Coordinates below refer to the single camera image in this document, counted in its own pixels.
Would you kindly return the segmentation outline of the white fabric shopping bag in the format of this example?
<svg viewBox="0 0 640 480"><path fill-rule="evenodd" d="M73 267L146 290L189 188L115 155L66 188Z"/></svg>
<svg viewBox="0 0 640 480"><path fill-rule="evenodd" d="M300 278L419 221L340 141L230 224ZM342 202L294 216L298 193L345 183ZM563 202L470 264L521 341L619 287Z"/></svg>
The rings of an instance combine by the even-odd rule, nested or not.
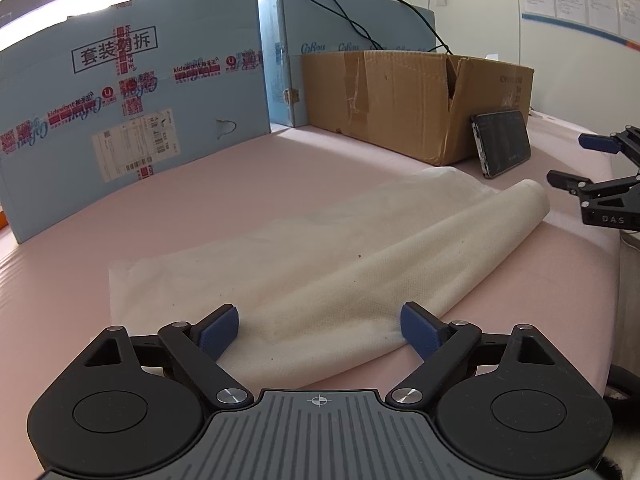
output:
<svg viewBox="0 0 640 480"><path fill-rule="evenodd" d="M445 314L549 209L535 181L495 191L430 168L234 240L115 263L111 318L152 334L233 304L221 367L252 391L303 387L401 347L403 304Z"/></svg>

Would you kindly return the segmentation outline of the black smartphone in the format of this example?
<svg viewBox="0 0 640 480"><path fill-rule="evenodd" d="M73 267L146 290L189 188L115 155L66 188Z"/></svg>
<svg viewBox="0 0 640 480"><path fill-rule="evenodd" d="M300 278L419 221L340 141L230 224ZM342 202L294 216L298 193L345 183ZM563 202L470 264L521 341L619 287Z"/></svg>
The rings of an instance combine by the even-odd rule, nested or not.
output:
<svg viewBox="0 0 640 480"><path fill-rule="evenodd" d="M471 127L486 179L495 179L532 156L526 122L519 110L475 115Z"/></svg>

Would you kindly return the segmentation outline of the open brown cardboard box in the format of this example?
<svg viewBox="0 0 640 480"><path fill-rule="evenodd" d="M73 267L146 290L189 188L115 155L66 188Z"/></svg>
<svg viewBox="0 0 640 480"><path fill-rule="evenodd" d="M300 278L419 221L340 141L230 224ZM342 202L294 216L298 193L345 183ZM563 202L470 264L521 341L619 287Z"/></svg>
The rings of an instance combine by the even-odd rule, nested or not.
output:
<svg viewBox="0 0 640 480"><path fill-rule="evenodd" d="M534 70L486 58L418 51L344 51L302 58L314 127L432 166L477 154L476 115L529 111Z"/></svg>

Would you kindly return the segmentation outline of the light blue foam board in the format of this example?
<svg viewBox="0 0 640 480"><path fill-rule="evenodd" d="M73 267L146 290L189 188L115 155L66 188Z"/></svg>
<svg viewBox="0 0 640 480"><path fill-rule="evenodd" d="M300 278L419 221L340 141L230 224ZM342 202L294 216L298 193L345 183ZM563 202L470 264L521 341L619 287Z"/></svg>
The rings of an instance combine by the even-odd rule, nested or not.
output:
<svg viewBox="0 0 640 480"><path fill-rule="evenodd" d="M267 134L257 0L132 0L1 55L1 206L24 242Z"/></svg>

